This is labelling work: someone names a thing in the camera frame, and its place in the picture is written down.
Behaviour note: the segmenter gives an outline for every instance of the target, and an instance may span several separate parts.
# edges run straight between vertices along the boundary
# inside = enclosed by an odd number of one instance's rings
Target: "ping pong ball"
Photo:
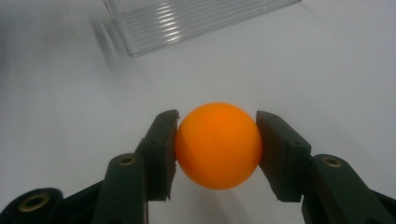
[[[201,105],[180,123],[175,153],[183,172],[209,189],[230,189],[247,180],[262,156],[254,120],[226,103]]]

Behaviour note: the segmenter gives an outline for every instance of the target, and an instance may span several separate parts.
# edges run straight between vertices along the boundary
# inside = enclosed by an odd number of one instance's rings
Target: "plastic box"
[[[300,0],[104,0],[132,56],[139,56]]]

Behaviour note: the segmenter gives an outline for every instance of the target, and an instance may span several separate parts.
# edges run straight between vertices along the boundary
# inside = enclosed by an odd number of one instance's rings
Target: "white table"
[[[102,1],[0,3],[0,208],[24,192],[69,196],[133,152],[155,116],[224,101],[278,114],[312,154],[348,161],[396,198],[396,2],[305,0],[139,58],[106,42]],[[150,223],[304,223],[258,169],[203,189],[177,167]]]

